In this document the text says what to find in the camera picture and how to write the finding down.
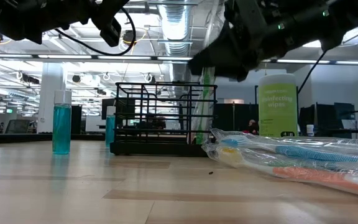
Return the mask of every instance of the wooden table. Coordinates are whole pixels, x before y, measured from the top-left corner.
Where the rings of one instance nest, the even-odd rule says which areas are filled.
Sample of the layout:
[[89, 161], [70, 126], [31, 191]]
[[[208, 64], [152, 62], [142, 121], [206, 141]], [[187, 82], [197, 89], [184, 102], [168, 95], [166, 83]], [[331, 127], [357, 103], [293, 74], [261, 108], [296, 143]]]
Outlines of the wooden table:
[[0, 144], [0, 223], [358, 223], [356, 195], [103, 144], [72, 141], [69, 156], [51, 142]]

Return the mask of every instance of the black cable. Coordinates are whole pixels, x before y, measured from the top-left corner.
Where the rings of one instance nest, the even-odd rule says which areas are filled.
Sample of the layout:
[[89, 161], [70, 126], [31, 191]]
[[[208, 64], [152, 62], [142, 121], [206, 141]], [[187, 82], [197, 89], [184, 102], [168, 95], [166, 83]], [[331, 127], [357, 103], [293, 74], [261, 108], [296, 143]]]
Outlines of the black cable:
[[55, 31], [58, 32], [59, 34], [65, 36], [65, 37], [69, 38], [70, 40], [72, 40], [72, 41], [74, 41], [74, 42], [76, 42], [76, 43], [79, 43], [79, 44], [83, 45], [84, 47], [86, 47], [86, 48], [88, 48], [88, 49], [90, 49], [90, 50], [93, 50], [93, 51], [96, 52], [96, 53], [99, 53], [99, 54], [102, 54], [102, 55], [107, 55], [107, 56], [121, 56], [121, 55], [124, 55], [124, 54], [128, 53], [128, 52], [133, 48], [133, 46], [135, 45], [135, 41], [136, 41], [136, 28], [135, 28], [134, 21], [132, 20], [132, 18], [131, 18], [131, 16], [129, 15], [129, 13], [128, 13], [123, 7], [121, 8], [121, 10], [122, 10], [122, 11], [125, 13], [125, 15], [128, 17], [129, 23], [131, 23], [131, 27], [132, 27], [132, 31], [133, 31], [134, 35], [133, 35], [133, 37], [132, 37], [132, 41], [131, 41], [131, 44], [129, 45], [129, 47], [128, 47], [125, 51], [123, 51], [123, 52], [121, 52], [121, 53], [118, 53], [118, 54], [110, 54], [110, 53], [103, 52], [103, 51], [101, 51], [101, 50], [98, 50], [98, 49], [95, 49], [95, 48], [89, 46], [88, 44], [86, 44], [86, 43], [84, 43], [84, 42], [82, 42], [82, 41], [80, 41], [80, 40], [77, 40], [77, 39], [74, 38], [74, 37], [71, 37], [71, 36], [67, 35], [66, 33], [64, 33], [64, 32], [61, 31], [61, 30], [55, 29]]
[[308, 75], [306, 76], [305, 80], [303, 81], [302, 86], [299, 88], [298, 94], [301, 93], [301, 91], [302, 91], [304, 85], [306, 84], [306, 82], [307, 82], [308, 79], [309, 79], [309, 76], [311, 75], [311, 72], [314, 70], [314, 68], [316, 68], [317, 64], [321, 61], [321, 59], [323, 59], [323, 57], [326, 55], [326, 53], [327, 53], [327, 50], [324, 51], [324, 52], [320, 55], [320, 57], [317, 59], [316, 63], [314, 63], [313, 67], [310, 69]]

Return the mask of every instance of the blue liquid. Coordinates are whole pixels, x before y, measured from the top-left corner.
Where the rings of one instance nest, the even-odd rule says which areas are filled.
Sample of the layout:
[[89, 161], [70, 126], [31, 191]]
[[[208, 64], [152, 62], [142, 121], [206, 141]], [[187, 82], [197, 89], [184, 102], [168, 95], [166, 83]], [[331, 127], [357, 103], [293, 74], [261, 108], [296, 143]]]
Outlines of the blue liquid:
[[110, 142], [114, 142], [114, 128], [116, 117], [114, 115], [106, 118], [106, 147], [110, 147]]
[[71, 105], [55, 105], [53, 110], [52, 147], [54, 154], [69, 154], [71, 140]]

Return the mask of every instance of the plastic bag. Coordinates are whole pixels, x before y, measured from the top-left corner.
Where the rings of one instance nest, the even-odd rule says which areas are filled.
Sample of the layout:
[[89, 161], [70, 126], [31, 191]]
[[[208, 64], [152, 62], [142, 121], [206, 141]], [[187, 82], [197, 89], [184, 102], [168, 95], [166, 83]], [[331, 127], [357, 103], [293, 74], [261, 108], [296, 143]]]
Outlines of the plastic bag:
[[212, 129], [208, 156], [235, 168], [358, 194], [358, 141], [266, 138]]

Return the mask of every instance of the black wire rack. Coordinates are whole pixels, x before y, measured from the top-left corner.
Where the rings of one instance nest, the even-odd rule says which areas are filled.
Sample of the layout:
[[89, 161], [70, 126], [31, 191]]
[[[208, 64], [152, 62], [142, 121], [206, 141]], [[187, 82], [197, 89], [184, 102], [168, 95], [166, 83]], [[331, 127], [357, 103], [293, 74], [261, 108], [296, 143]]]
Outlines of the black wire rack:
[[[116, 83], [116, 125], [110, 151], [120, 154], [160, 154], [176, 156], [206, 156], [200, 145], [194, 144], [196, 133], [192, 118], [213, 119], [215, 115], [195, 114], [197, 103], [209, 103], [214, 108], [216, 85], [196, 82]], [[207, 100], [200, 95], [208, 91]], [[178, 124], [176, 129], [167, 121]]]

